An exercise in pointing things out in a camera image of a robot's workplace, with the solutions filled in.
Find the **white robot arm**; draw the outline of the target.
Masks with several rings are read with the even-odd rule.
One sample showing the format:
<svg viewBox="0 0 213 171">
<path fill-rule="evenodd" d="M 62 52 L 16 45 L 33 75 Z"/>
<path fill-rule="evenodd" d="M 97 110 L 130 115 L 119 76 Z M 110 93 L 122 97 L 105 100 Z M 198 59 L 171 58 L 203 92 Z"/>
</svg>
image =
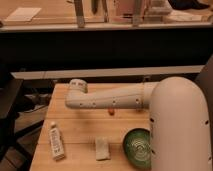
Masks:
<svg viewBox="0 0 213 171">
<path fill-rule="evenodd" d="M 213 171 L 211 121 L 203 91 L 184 77 L 90 92 L 87 82 L 69 83 L 65 104 L 80 109 L 150 112 L 151 171 Z"/>
</svg>

